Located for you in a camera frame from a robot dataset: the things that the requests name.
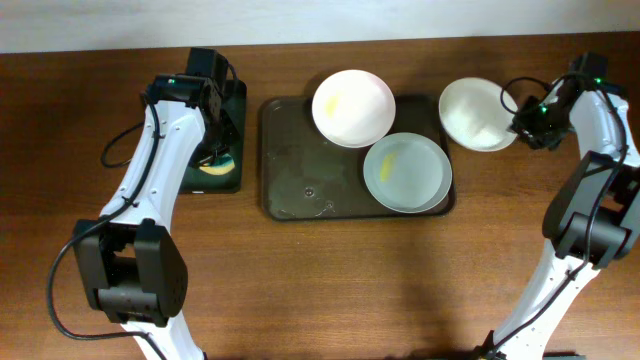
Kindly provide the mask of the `white plate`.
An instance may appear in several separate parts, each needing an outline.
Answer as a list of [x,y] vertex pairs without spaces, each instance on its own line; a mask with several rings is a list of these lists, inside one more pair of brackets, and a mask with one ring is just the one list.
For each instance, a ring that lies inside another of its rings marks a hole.
[[442,127],[459,145],[478,152],[495,152],[510,146],[517,135],[510,130],[516,108],[502,88],[486,79],[467,77],[442,91],[438,110]]

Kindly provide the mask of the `green and yellow sponge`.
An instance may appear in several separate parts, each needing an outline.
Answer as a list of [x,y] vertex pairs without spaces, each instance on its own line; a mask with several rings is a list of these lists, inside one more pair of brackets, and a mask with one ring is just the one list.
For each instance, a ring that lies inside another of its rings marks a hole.
[[230,154],[224,154],[203,164],[199,170],[211,176],[223,176],[235,169],[235,161]]

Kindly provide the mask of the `light blue plate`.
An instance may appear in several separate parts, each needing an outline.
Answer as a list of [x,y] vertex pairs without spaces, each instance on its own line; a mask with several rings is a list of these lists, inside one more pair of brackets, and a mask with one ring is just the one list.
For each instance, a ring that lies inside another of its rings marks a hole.
[[444,150],[415,133],[388,135],[367,152],[363,177],[373,198],[404,214],[435,208],[448,195],[453,170]]

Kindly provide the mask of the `pink plate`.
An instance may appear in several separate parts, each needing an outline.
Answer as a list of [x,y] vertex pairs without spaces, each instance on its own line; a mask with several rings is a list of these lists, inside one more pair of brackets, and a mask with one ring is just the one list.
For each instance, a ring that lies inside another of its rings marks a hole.
[[396,117],[396,101],[389,86],[364,70],[330,75],[312,98],[312,119],[330,142],[363,148],[382,139]]

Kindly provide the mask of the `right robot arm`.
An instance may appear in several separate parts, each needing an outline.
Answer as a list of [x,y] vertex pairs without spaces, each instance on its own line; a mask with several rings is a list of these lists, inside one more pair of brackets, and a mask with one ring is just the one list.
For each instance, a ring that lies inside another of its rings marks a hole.
[[546,210],[541,259],[516,308],[474,351],[477,359],[541,359],[573,301],[639,237],[639,151],[628,96],[607,81],[606,57],[586,52],[513,111],[510,129],[530,148],[578,139],[581,160]]

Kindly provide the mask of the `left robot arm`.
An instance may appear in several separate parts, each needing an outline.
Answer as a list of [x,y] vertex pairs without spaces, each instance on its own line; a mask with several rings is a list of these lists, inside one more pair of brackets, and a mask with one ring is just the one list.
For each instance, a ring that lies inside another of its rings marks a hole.
[[143,131],[125,176],[96,220],[76,223],[72,250],[89,306],[121,326],[148,359],[203,359],[182,307],[188,270],[171,237],[189,168],[233,169],[240,131],[223,105],[246,88],[214,49],[193,48],[182,74],[159,75],[142,95]]

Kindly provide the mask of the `black sponge tray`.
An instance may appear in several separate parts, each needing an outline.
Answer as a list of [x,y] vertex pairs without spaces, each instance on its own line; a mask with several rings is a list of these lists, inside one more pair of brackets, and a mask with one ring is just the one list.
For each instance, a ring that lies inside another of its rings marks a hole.
[[180,190],[181,194],[218,194],[236,193],[241,188],[242,162],[244,152],[244,135],[246,120],[247,87],[240,80],[235,97],[230,100],[224,109],[229,113],[231,120],[237,127],[239,136],[233,141],[230,154],[235,161],[235,169],[223,176],[211,176],[199,170],[206,163],[189,162],[183,176]]

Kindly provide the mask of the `dark brown serving tray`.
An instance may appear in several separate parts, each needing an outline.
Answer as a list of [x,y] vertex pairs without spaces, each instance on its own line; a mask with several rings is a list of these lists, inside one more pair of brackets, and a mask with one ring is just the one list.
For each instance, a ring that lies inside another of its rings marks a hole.
[[281,222],[402,218],[370,194],[363,178],[367,148],[327,140],[312,100],[280,97],[261,109],[262,206]]

